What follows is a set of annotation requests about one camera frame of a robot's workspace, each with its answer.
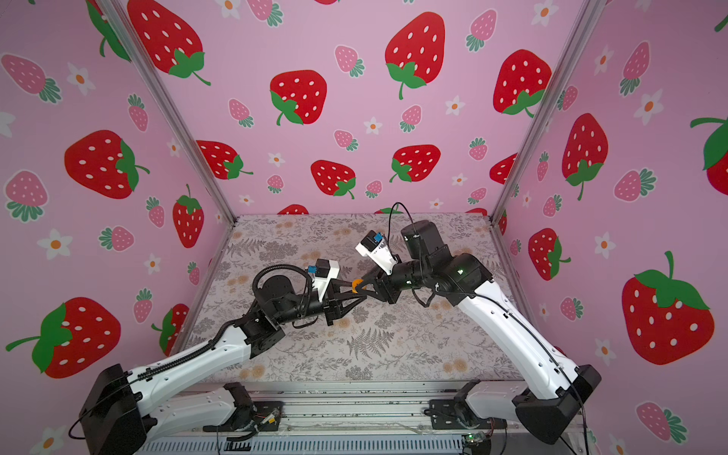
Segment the orange paint jar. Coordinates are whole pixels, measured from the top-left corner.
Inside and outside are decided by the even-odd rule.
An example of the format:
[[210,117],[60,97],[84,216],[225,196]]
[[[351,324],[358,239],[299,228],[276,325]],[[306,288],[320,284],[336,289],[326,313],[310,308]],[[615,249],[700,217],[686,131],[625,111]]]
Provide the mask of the orange paint jar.
[[352,292],[355,294],[362,293],[365,290],[366,284],[364,284],[363,279],[356,279],[352,281]]

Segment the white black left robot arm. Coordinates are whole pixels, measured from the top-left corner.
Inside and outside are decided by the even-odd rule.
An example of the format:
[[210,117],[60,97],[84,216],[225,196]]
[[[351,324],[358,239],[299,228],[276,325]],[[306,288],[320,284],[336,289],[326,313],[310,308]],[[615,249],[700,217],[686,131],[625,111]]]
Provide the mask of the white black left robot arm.
[[208,341],[156,363],[102,371],[83,404],[77,426],[92,454],[135,454],[159,437],[200,428],[246,441],[274,428],[282,403],[255,403],[246,387],[231,382],[206,394],[182,391],[229,366],[252,360],[284,338],[284,326],[305,328],[324,316],[333,323],[377,295],[375,271],[346,282],[335,261],[303,269],[271,265],[252,281],[254,301],[241,318],[228,320]]

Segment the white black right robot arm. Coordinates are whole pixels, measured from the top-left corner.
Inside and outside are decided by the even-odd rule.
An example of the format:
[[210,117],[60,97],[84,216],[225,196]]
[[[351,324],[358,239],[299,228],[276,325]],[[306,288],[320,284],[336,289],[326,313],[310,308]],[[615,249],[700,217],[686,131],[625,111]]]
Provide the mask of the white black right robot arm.
[[576,365],[523,318],[492,273],[473,255],[452,255],[434,223],[422,220],[401,231],[411,259],[403,262],[387,239],[370,231],[356,250],[375,268],[356,285],[373,286],[379,301],[394,304],[420,288],[443,297],[476,322],[517,367],[524,382],[511,389],[473,380],[455,395],[451,418],[467,427],[487,419],[518,421],[540,442],[553,445],[601,381],[591,365]]

